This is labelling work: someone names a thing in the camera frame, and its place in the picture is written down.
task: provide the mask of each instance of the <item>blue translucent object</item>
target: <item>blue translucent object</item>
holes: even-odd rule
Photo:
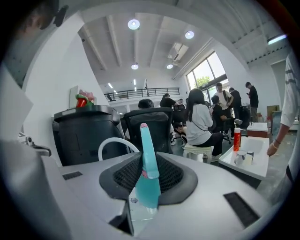
[[[141,124],[142,175],[135,185],[136,197],[147,208],[157,208],[160,196],[159,172],[151,135],[147,124]]]

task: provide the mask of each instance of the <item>hand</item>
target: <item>hand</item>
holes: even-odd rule
[[[268,148],[268,151],[267,151],[267,154],[269,155],[269,157],[273,156],[275,153],[277,152],[277,149],[275,148],[274,146],[274,143],[271,143],[269,148]]]

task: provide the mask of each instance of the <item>black rectangular slot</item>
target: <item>black rectangular slot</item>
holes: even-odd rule
[[[72,179],[72,178],[76,178],[76,177],[79,177],[81,176],[82,173],[77,171],[77,172],[71,172],[71,173],[67,173],[67,174],[64,174],[62,175],[62,177],[65,179],[65,180],[69,180],[69,179]]]
[[[244,227],[248,227],[259,219],[254,210],[236,192],[223,195]]]

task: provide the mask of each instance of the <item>black metal railing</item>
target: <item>black metal railing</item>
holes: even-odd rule
[[[163,96],[165,93],[169,93],[171,96],[179,95],[179,88],[148,88],[148,89],[137,89],[137,90],[127,90],[119,91],[118,94],[111,92],[104,94],[107,101],[118,101],[124,99],[134,99],[134,98],[148,98],[155,96]]]

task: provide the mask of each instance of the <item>green tree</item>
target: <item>green tree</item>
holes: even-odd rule
[[[210,81],[209,76],[203,76],[203,77],[197,78],[198,87],[202,87],[202,85],[208,83],[209,81]]]

